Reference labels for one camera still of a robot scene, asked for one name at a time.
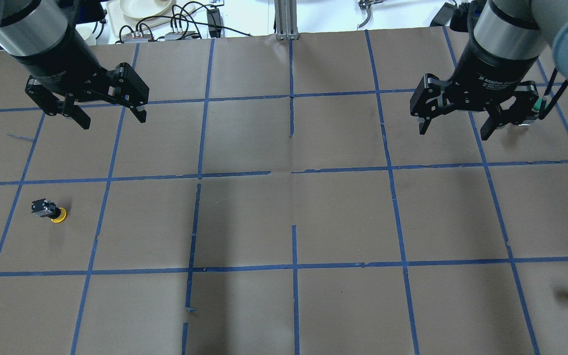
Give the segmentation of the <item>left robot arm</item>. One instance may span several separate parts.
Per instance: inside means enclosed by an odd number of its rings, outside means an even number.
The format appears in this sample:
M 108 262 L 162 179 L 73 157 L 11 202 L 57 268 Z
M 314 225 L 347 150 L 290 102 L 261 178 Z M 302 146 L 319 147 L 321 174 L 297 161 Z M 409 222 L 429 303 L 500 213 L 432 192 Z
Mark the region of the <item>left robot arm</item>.
M 128 108 L 145 123 L 149 86 L 129 63 L 107 70 L 54 0 L 0 0 L 0 47 L 29 72 L 25 93 L 49 116 L 91 119 L 79 103 Z

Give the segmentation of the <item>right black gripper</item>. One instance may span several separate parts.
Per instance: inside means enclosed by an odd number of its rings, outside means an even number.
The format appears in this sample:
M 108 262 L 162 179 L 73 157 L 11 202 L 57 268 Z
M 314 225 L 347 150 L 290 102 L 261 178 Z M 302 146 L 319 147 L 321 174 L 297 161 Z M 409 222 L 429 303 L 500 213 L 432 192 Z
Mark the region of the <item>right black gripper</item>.
M 523 81 L 537 57 L 521 60 L 499 58 L 476 42 L 468 42 L 448 81 L 424 74 L 409 101 L 419 134 L 426 134 L 432 120 L 455 110 L 485 111 L 489 117 L 480 128 L 483 141 L 507 124 L 523 126 L 539 119 L 534 81 Z M 507 109 L 500 104 L 514 97 Z

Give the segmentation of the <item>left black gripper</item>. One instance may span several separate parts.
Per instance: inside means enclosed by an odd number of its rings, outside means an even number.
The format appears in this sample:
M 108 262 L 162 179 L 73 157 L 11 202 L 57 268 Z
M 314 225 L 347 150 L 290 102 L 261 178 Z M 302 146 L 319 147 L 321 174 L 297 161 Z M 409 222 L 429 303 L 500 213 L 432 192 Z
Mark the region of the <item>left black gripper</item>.
M 103 68 L 76 30 L 66 30 L 45 50 L 13 58 L 30 74 L 25 93 L 46 115 L 63 115 L 88 130 L 91 118 L 75 101 L 105 101 L 128 108 L 146 123 L 149 86 L 129 63 L 112 71 Z

